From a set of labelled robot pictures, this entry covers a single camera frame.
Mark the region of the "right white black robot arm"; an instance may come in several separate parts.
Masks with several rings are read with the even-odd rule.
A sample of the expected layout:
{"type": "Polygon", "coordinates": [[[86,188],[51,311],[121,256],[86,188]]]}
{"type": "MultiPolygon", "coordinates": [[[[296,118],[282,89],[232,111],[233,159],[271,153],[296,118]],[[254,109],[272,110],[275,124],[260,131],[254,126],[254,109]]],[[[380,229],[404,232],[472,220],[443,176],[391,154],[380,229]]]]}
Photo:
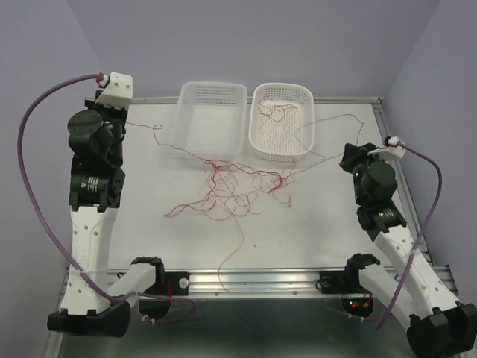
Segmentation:
{"type": "Polygon", "coordinates": [[[397,180],[389,162],[409,149],[396,136],[381,148],[372,143],[344,146],[340,167],[353,177],[358,222],[397,275],[392,277],[373,257],[358,255],[359,265],[347,264],[343,282],[352,291],[367,290],[382,303],[377,329],[394,317],[417,357],[450,357],[473,349],[476,306],[464,304],[438,277],[418,248],[423,234],[411,237],[392,200],[397,180]]]}

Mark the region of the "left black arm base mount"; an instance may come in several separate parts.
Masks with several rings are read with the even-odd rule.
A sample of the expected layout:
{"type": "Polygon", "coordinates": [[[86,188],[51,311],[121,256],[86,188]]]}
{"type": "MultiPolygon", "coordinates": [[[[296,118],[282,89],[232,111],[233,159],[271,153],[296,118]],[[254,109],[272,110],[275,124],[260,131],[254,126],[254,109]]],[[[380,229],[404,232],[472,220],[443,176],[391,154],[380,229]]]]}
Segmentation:
{"type": "Polygon", "coordinates": [[[139,292],[169,297],[189,294],[190,273],[188,271],[166,271],[159,257],[137,257],[131,269],[146,270],[146,278],[139,283],[139,292]]]}

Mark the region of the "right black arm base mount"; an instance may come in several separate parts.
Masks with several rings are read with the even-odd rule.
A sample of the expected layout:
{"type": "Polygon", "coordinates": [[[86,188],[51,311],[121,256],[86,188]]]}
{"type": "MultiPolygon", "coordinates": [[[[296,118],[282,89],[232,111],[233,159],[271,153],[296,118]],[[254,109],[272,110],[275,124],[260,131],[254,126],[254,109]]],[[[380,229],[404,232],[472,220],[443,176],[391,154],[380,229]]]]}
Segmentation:
{"type": "Polygon", "coordinates": [[[360,285],[359,271],[379,264],[380,261],[372,254],[354,254],[343,269],[320,271],[315,287],[325,295],[365,293],[365,288],[360,285]]]}

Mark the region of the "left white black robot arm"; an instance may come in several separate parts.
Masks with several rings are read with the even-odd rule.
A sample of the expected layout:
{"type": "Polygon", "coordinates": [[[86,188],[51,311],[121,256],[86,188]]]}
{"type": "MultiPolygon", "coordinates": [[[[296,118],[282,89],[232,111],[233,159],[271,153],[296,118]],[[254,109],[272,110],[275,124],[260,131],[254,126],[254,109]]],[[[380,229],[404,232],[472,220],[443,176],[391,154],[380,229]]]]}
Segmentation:
{"type": "Polygon", "coordinates": [[[112,286],[108,264],[113,225],[125,173],[122,142],[127,110],[85,100],[85,110],[67,124],[73,151],[69,193],[72,249],[60,308],[48,316],[49,330],[77,336],[122,337],[130,324],[136,292],[165,288],[158,257],[137,257],[112,286]]]}

